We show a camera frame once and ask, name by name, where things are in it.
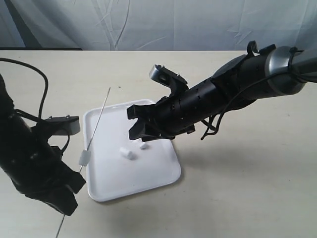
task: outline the white backdrop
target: white backdrop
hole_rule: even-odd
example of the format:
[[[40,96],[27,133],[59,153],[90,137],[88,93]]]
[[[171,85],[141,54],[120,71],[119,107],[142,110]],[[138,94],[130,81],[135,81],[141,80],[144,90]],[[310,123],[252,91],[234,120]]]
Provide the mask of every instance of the white backdrop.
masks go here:
[[[244,50],[257,40],[260,47],[317,48],[316,0],[12,2],[43,47]]]

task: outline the white tray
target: white tray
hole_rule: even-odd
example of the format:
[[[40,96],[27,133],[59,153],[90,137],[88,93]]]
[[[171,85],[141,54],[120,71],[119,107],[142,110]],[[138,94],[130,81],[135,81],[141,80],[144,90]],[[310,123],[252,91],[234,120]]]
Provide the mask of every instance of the white tray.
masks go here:
[[[170,140],[148,142],[141,150],[128,138],[135,120],[127,119],[132,104],[146,105],[151,100],[138,100],[104,108],[90,150],[91,161],[86,168],[88,193],[98,202],[131,195],[177,181],[181,174],[175,150]],[[101,108],[84,115],[85,148],[92,136]],[[134,152],[135,160],[120,155],[119,148]]]

